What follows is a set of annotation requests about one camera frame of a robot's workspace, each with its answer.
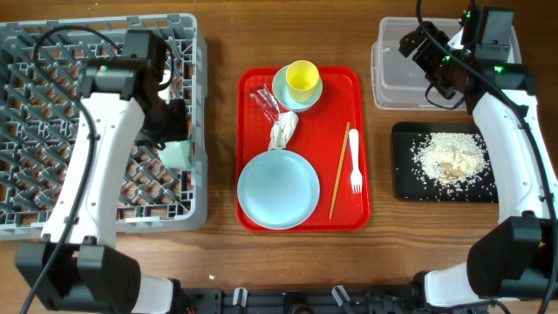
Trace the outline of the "light green bowl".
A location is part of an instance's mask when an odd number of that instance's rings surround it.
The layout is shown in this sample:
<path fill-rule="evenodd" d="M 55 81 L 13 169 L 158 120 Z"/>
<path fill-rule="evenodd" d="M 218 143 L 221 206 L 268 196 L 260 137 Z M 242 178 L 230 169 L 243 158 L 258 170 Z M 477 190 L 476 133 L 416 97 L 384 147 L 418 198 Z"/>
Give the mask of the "light green bowl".
<path fill-rule="evenodd" d="M 191 142 L 189 140 L 167 142 L 165 148 L 158 151 L 158 156 L 164 167 L 190 170 Z"/>

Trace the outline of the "pile of rice waste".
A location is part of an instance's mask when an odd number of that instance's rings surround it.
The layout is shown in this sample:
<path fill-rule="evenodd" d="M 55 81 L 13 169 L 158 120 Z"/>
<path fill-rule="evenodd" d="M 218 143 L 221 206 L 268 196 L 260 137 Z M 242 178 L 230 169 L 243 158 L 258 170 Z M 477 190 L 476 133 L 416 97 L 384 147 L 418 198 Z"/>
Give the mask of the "pile of rice waste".
<path fill-rule="evenodd" d="M 421 201 L 497 200 L 487 147 L 476 133 L 420 133 L 412 141 L 412 177 Z"/>

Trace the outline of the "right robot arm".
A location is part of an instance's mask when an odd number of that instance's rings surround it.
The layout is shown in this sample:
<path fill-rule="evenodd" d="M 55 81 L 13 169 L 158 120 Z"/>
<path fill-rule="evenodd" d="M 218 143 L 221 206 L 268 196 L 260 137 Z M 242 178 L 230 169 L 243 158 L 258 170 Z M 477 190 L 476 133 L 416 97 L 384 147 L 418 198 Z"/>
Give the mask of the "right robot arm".
<path fill-rule="evenodd" d="M 495 179 L 499 222 L 469 250 L 465 262 L 418 273 L 413 307 L 456 311 L 503 300 L 557 297 L 557 179 L 537 117 L 534 78 L 510 61 L 514 13 L 471 5 L 460 31 L 434 24 L 400 39 L 400 53 L 425 73 L 444 98 L 461 94 L 485 141 Z"/>

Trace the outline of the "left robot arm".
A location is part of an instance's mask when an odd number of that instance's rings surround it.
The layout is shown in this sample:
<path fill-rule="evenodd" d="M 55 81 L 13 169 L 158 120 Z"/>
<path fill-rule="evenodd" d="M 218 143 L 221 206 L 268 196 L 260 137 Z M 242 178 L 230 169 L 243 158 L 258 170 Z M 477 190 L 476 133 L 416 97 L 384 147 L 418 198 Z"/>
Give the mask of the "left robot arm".
<path fill-rule="evenodd" d="M 176 279 L 145 275 L 116 250 L 121 185 L 135 144 L 159 150 L 187 138 L 182 99 L 160 93 L 173 82 L 172 49 L 151 31 L 128 31 L 114 58 L 93 58 L 71 101 L 78 135 L 62 190 L 38 242 L 23 242 L 16 266 L 30 300 L 50 311 L 191 313 Z"/>

